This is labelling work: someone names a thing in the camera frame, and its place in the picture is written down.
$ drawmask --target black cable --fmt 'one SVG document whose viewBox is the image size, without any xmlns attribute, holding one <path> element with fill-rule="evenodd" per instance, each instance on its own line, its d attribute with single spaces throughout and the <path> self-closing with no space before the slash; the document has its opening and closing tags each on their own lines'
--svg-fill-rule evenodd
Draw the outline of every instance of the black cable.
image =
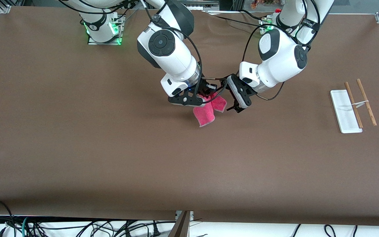
<svg viewBox="0 0 379 237">
<path fill-rule="evenodd" d="M 248 14 L 250 17 L 252 17 L 252 18 L 254 18 L 254 19 L 257 19 L 257 20 L 261 20 L 260 17 L 257 17 L 257 16 L 255 16 L 255 15 L 252 15 L 251 12 L 248 12 L 247 10 L 242 9 L 242 10 L 239 10 L 238 12 L 245 12 L 245 13 Z"/>
<path fill-rule="evenodd" d="M 247 24 L 247 25 L 252 25 L 252 26 L 258 26 L 256 24 L 252 24 L 252 23 L 248 23 L 248 22 L 243 22 L 243 21 L 238 21 L 238 20 L 234 20 L 234 19 L 230 19 L 230 18 L 225 18 L 225 17 L 218 16 L 218 15 L 216 15 L 216 17 L 217 18 L 221 18 L 221 19 L 225 19 L 225 20 L 229 20 L 229 21 L 234 21 L 234 22 L 242 23 L 242 24 Z"/>
<path fill-rule="evenodd" d="M 273 97 L 271 97 L 271 98 L 262 97 L 262 96 L 260 96 L 260 95 L 257 94 L 257 93 L 256 93 L 255 95 L 256 95 L 258 98 L 263 99 L 263 100 L 266 100 L 266 101 L 273 100 L 273 99 L 275 99 L 275 98 L 280 94 L 280 91 L 282 90 L 284 84 L 285 84 L 285 82 L 283 81 L 282 84 L 281 84 L 281 86 L 280 86 L 280 88 L 279 88 L 279 90 L 277 91 L 277 93 L 276 93 Z"/>
<path fill-rule="evenodd" d="M 167 5 L 167 2 L 169 2 L 169 0 L 164 1 L 163 6 L 158 10 L 158 13 L 160 13 L 164 9 L 164 7 Z"/>
<path fill-rule="evenodd" d="M 37 223 L 36 223 L 36 227 L 37 227 L 37 230 L 38 230 L 39 235 L 40 235 L 41 237 L 48 237 L 48 236 L 46 235 L 45 231 L 44 231 L 43 229 L 39 228 L 39 225 L 38 225 Z"/>
<path fill-rule="evenodd" d="M 226 89 L 226 86 L 227 86 L 227 80 L 224 80 L 223 88 L 212 99 L 209 99 L 209 100 L 201 102 L 201 103 L 202 104 L 207 104 L 207 103 L 210 103 L 213 100 L 215 100 L 217 97 L 219 97 L 223 93 L 223 91 Z"/>
<path fill-rule="evenodd" d="M 128 10 L 129 10 L 129 9 L 126 9 L 126 10 L 125 10 L 125 12 L 124 12 L 124 13 L 122 13 L 122 14 L 121 14 L 121 15 L 118 17 L 118 19 L 119 19 L 119 18 L 121 18 L 121 17 L 123 17 L 124 15 L 126 15 L 126 14 L 127 14 L 127 12 L 128 12 Z"/>
<path fill-rule="evenodd" d="M 295 237 L 296 233 L 298 232 L 299 227 L 301 227 L 301 224 L 298 224 L 295 228 L 295 231 L 292 234 L 292 237 Z"/>
<path fill-rule="evenodd" d="M 353 234 L 352 234 L 352 237 L 355 237 L 356 236 L 356 231 L 358 230 L 358 226 L 355 225 L 355 229 L 353 230 Z"/>
<path fill-rule="evenodd" d="M 90 233 L 90 237 L 94 237 L 94 234 L 96 234 L 96 232 L 98 232 L 98 231 L 105 232 L 105 233 L 107 233 L 107 234 L 109 235 L 109 237 L 111 237 L 111 234 L 110 234 L 108 231 L 105 231 L 105 230 L 102 230 L 102 229 L 101 229 L 104 225 L 106 225 L 106 224 L 108 224 L 108 223 L 109 223 L 109 222 L 106 222 L 105 224 L 103 224 L 103 225 L 101 225 L 101 226 L 96 225 L 98 228 L 94 228 L 94 225 L 92 225 L 93 230 L 92 230 L 91 233 Z"/>
<path fill-rule="evenodd" d="M 11 210 L 9 209 L 9 207 L 3 201 L 0 201 L 0 204 L 2 204 L 6 208 L 8 214 L 10 215 L 12 224 L 13 224 L 13 226 L 15 226 L 13 214 L 12 214 Z M 17 236 L 17 231 L 14 230 L 14 237 L 16 237 L 16 236 Z"/>
<path fill-rule="evenodd" d="M 328 232 L 327 232 L 327 227 L 330 227 L 331 231 L 333 231 L 333 236 L 331 236 Z M 325 234 L 328 236 L 328 237 L 336 237 L 336 233 L 334 232 L 334 229 L 331 225 L 325 225 L 324 226 L 324 232 Z"/>
<path fill-rule="evenodd" d="M 175 222 L 157 222 L 156 224 L 164 224 L 164 223 L 175 223 Z M 126 235 L 127 233 L 129 233 L 129 232 L 131 232 L 131 231 L 134 231 L 134 230 L 136 230 L 136 229 L 143 228 L 143 227 L 145 227 L 145 226 L 153 225 L 153 224 L 154 224 L 154 223 L 143 224 L 142 226 L 137 227 L 137 228 L 133 228 L 134 226 L 131 226 L 131 227 L 128 229 L 128 231 L 125 231 L 125 233 L 122 234 L 122 235 L 120 235 L 119 237 L 122 237 L 122 236 Z"/>
<path fill-rule="evenodd" d="M 249 36 L 248 41 L 246 42 L 246 45 L 245 45 L 245 49 L 244 49 L 244 51 L 243 51 L 242 61 L 245 60 L 246 50 L 247 50 L 247 48 L 248 48 L 248 45 L 249 45 L 249 42 L 251 41 L 252 36 L 254 35 L 254 33 L 255 33 L 259 28 L 261 28 L 261 26 L 257 26 L 257 27 L 251 32 L 251 35 Z"/>
<path fill-rule="evenodd" d="M 37 234 L 36 234 L 36 229 L 33 229 L 33 234 L 34 234 L 35 236 L 37 236 Z"/>
<path fill-rule="evenodd" d="M 95 8 L 95 9 L 112 9 L 112 8 L 116 8 L 117 6 L 119 6 L 119 5 L 115 5 L 115 6 L 111 6 L 111 7 L 108 7 L 108 8 L 98 8 L 98 7 L 95 7 L 95 6 L 93 6 L 93 5 L 89 4 L 89 3 L 84 2 L 83 0 L 78 0 L 78 1 L 80 3 L 86 5 L 86 6 L 89 6 L 89 7 Z"/>
<path fill-rule="evenodd" d="M 148 226 L 146 226 L 146 227 L 147 227 L 147 237 L 150 237 L 149 227 Z"/>
<path fill-rule="evenodd" d="M 266 28 L 267 26 L 272 26 L 272 27 L 275 27 L 275 28 L 277 28 L 277 29 L 279 29 L 279 30 L 281 30 L 281 31 L 283 31 L 290 39 L 292 39 L 296 44 L 299 44 L 299 42 L 298 42 L 298 40 L 295 38 L 295 37 L 293 37 L 291 34 L 289 34 L 289 32 L 287 32 L 287 31 L 285 31 L 283 28 L 281 28 L 280 26 L 278 26 L 278 25 L 275 25 L 275 24 L 261 24 L 261 25 L 255 25 L 255 26 L 257 26 L 257 28 L 253 31 L 253 32 L 255 32 L 257 29 L 259 29 L 260 27 L 261 28 Z"/>
<path fill-rule="evenodd" d="M 114 235 L 115 234 L 115 230 L 114 230 L 114 228 L 113 228 L 113 225 L 111 224 L 111 222 L 108 222 L 108 224 L 111 226 L 111 228 L 112 228 L 112 235 Z"/>
<path fill-rule="evenodd" d="M 60 230 L 60 229 L 71 229 L 71 228 L 84 228 L 85 225 L 82 226 L 70 226 L 70 227 L 61 227 L 61 228 L 50 228 L 50 227 L 40 227 L 42 229 L 50 229 L 50 230 Z"/>
<path fill-rule="evenodd" d="M 316 10 L 318 23 L 321 24 L 321 17 L 320 17 L 320 12 L 318 11 L 317 3 L 314 0 L 310 0 L 310 1 L 311 3 L 313 3 L 314 9 Z"/>
<path fill-rule="evenodd" d="M 93 225 L 93 223 L 94 223 L 94 222 L 90 222 L 88 225 L 86 225 L 85 227 L 83 227 L 83 229 L 81 229 L 81 231 L 79 231 L 75 237 L 80 237 L 80 236 L 84 233 L 84 231 L 85 231 L 87 228 L 89 228 L 90 225 Z"/>
<path fill-rule="evenodd" d="M 307 3 L 305 2 L 305 0 L 302 0 L 302 3 L 304 4 L 304 9 L 305 9 L 305 18 L 304 19 L 307 19 L 308 18 L 308 11 L 307 11 Z M 296 31 L 295 33 L 295 38 L 296 36 L 298 36 L 298 32 L 304 27 L 304 25 L 301 25 L 301 27 L 299 27 L 298 31 Z"/>
<path fill-rule="evenodd" d="M 156 221 L 153 221 L 153 237 L 157 237 L 159 235 L 161 235 L 161 233 L 159 232 Z"/>
<path fill-rule="evenodd" d="M 102 10 L 103 12 L 84 12 L 84 11 L 81 11 L 81 10 L 75 9 L 74 7 L 72 7 L 72 6 L 70 6 L 70 5 L 66 4 L 66 3 L 64 3 L 62 0 L 58 0 L 58 1 L 59 1 L 60 3 L 62 3 L 62 5 L 68 7 L 69 9 L 72 9 L 72 10 L 74 10 L 74 11 L 76 11 L 76 12 L 80 12 L 80 13 L 86 13 L 86 14 L 99 14 L 99 15 L 111 14 L 111 13 L 113 13 L 113 12 L 116 12 L 116 11 L 117 11 L 118 9 L 120 9 L 121 7 L 123 7 L 123 5 L 122 5 L 122 6 L 119 6 L 119 7 L 115 8 L 115 9 L 113 9 L 113 10 L 110 11 L 110 12 L 105 12 L 104 10 Z"/>
<path fill-rule="evenodd" d="M 94 225 L 99 226 L 99 227 L 104 228 L 104 229 L 107 229 L 107 230 L 110 230 L 110 231 L 113 232 L 113 234 L 115 234 L 116 231 L 119 231 L 119 229 L 115 229 L 111 223 L 109 223 L 109 225 L 111 226 L 111 228 L 99 225 L 97 223 L 95 223 Z"/>
<path fill-rule="evenodd" d="M 124 225 L 122 225 L 121 228 L 119 228 L 119 230 L 116 232 L 116 234 L 113 235 L 113 237 L 117 237 L 122 231 L 125 230 L 125 228 L 128 228 L 128 226 L 130 226 L 131 224 L 135 223 L 137 221 L 127 221 L 125 222 Z"/>
</svg>

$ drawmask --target green led light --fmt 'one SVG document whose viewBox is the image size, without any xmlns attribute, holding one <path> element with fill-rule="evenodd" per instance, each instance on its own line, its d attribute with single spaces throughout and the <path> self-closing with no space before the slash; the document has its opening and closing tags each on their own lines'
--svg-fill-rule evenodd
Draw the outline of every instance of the green led light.
<svg viewBox="0 0 379 237">
<path fill-rule="evenodd" d="M 112 25 L 112 23 L 109 23 L 109 27 L 111 28 L 112 33 L 115 35 L 118 30 L 114 29 L 114 26 Z"/>
<path fill-rule="evenodd" d="M 85 23 L 84 23 L 84 27 L 86 28 L 86 32 L 87 32 L 87 34 L 90 35 L 90 33 L 89 33 L 89 31 L 88 31 L 88 28 L 87 28 L 87 26 L 86 26 Z"/>
</svg>

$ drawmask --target white cable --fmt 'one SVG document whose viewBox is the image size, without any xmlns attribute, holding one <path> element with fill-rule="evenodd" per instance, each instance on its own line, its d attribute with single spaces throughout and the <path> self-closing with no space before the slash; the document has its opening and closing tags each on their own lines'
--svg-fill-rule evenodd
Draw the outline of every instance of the white cable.
<svg viewBox="0 0 379 237">
<path fill-rule="evenodd" d="M 144 0 L 140 0 L 140 2 L 141 2 L 141 4 L 143 4 L 144 9 L 146 9 L 146 8 L 147 8 L 147 5 L 146 5 L 146 3 L 144 2 Z"/>
</svg>

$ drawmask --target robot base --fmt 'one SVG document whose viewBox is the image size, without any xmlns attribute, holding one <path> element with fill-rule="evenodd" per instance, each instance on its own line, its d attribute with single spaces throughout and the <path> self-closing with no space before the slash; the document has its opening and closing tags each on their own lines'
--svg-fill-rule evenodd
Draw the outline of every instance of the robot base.
<svg viewBox="0 0 379 237">
<path fill-rule="evenodd" d="M 119 18 L 116 24 L 118 24 L 118 26 L 113 27 L 113 29 L 117 30 L 118 34 L 115 35 L 110 41 L 96 42 L 90 36 L 88 36 L 87 44 L 88 45 L 122 45 L 122 35 L 124 33 L 125 15 Z"/>
</svg>

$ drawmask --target wooden chopstick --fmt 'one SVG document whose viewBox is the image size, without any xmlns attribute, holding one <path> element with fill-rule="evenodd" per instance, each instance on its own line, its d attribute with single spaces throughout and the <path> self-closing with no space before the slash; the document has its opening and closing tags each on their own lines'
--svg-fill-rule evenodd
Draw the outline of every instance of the wooden chopstick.
<svg viewBox="0 0 379 237">
<path fill-rule="evenodd" d="M 356 83 L 358 83 L 359 90 L 361 91 L 361 94 L 362 94 L 362 97 L 364 98 L 364 100 L 368 100 L 368 98 L 366 97 L 366 94 L 365 94 L 364 87 L 362 86 L 361 80 L 359 78 L 356 79 Z M 371 106 L 369 104 L 369 101 L 366 101 L 365 105 L 366 105 L 366 108 L 368 109 L 368 114 L 369 114 L 369 117 L 371 118 L 373 126 L 376 126 L 376 121 L 375 121 L 375 118 L 373 116 L 373 112 L 372 112 Z"/>
<path fill-rule="evenodd" d="M 349 83 L 345 82 L 344 87 L 346 87 L 347 94 L 349 95 L 349 99 L 351 104 L 355 103 L 355 100 L 353 99 L 352 92 L 350 91 Z M 363 128 L 361 118 L 359 117 L 358 109 L 356 108 L 356 105 L 352 105 L 353 112 L 355 113 L 356 121 L 358 121 L 359 128 Z"/>
</svg>

